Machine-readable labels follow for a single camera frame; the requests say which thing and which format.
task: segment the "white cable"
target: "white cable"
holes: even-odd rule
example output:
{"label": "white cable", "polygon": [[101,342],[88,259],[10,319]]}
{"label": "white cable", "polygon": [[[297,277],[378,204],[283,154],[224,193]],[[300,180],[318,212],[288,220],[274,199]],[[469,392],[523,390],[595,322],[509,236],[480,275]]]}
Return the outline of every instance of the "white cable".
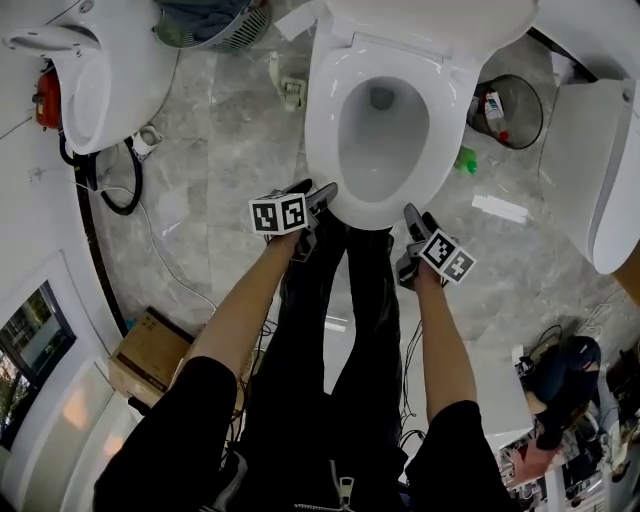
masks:
{"label": "white cable", "polygon": [[[126,192],[127,194],[129,194],[130,196],[133,196],[133,192],[131,192],[130,190],[124,188],[124,187],[104,187],[104,188],[99,188],[97,190],[91,190],[89,187],[82,185],[80,183],[75,183],[73,181],[69,181],[69,183],[77,186],[77,187],[81,187],[84,188],[85,190],[88,190],[89,192],[91,192],[92,194],[96,194],[96,195],[100,195],[101,192],[106,192],[108,190],[120,190],[122,192]],[[169,273],[169,275],[171,277],[173,277],[173,279],[175,280],[176,283],[178,283],[180,286],[182,286],[185,290],[191,292],[192,294],[194,294],[197,297],[200,297],[202,300],[204,300],[207,304],[209,304],[209,306],[211,306],[211,308],[213,309],[213,312],[215,313],[216,310],[218,309],[218,306],[216,306],[213,302],[211,302],[209,299],[207,299],[204,295],[198,293],[195,290],[192,290],[191,288],[189,288],[186,284],[184,284],[182,281],[180,281],[180,279],[178,279],[176,277],[176,275],[171,271],[171,269],[167,266],[166,262],[164,261],[164,258],[160,255],[160,251],[158,251],[158,247],[156,246],[156,240],[155,237],[153,236],[153,230],[151,229],[151,220],[149,219],[149,214],[147,213],[147,209],[144,207],[144,204],[142,204],[142,201],[139,201],[138,204],[140,205],[140,208],[142,209],[142,213],[144,213],[144,217],[147,220],[147,229],[149,230],[149,237],[151,239],[151,246],[153,247],[154,252],[156,253],[156,256],[158,256],[158,259],[162,262],[162,266],[164,266],[165,270]]]}

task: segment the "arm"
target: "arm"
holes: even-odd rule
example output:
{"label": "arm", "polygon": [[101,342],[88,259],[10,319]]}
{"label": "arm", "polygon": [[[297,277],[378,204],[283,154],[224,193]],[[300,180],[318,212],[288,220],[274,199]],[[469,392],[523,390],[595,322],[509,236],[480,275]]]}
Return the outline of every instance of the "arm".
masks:
{"label": "arm", "polygon": [[298,231],[272,240],[222,301],[193,344],[187,360],[209,357],[229,368],[236,379],[239,377],[299,236]]}
{"label": "arm", "polygon": [[457,402],[477,402],[476,384],[469,356],[453,321],[438,276],[420,262],[416,292],[422,317],[424,384],[427,419]]}
{"label": "arm", "polygon": [[195,511],[215,501],[236,380],[297,237],[274,239],[222,302],[193,344],[173,387],[97,480],[93,510],[122,510],[126,505],[127,510]]}
{"label": "arm", "polygon": [[490,510],[518,511],[484,437],[469,356],[440,277],[426,263],[420,263],[415,288],[422,316],[429,430],[406,470],[412,510],[432,510],[434,503],[469,508],[465,505],[482,497]]}

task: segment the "cardboard box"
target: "cardboard box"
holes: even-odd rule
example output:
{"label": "cardboard box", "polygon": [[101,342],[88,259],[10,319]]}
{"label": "cardboard box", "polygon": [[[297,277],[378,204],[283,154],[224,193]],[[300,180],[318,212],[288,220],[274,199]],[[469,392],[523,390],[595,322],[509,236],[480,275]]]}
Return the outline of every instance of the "cardboard box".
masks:
{"label": "cardboard box", "polygon": [[111,355],[109,382],[126,398],[152,407],[169,389],[192,342],[192,336],[148,308]]}

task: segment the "toilet bowl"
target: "toilet bowl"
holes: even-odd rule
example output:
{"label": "toilet bowl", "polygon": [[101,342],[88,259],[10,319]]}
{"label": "toilet bowl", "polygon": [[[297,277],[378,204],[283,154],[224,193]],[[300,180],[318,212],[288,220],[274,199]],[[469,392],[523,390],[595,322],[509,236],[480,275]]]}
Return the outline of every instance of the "toilet bowl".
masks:
{"label": "toilet bowl", "polygon": [[131,136],[160,109],[178,52],[156,40],[152,0],[84,0],[51,25],[6,34],[9,48],[51,59],[62,125],[78,154]]}
{"label": "toilet bowl", "polygon": [[532,25],[537,0],[325,0],[313,47],[307,163],[365,230],[424,207],[460,149],[480,69]]}

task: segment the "fiducial marker cube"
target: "fiducial marker cube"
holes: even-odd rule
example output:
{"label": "fiducial marker cube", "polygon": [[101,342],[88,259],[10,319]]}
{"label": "fiducial marker cube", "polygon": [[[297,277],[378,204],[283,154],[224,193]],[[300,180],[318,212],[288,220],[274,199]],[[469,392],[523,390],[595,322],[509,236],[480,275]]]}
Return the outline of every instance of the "fiducial marker cube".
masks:
{"label": "fiducial marker cube", "polygon": [[256,235],[286,235],[309,225],[304,194],[269,194],[249,201]]}

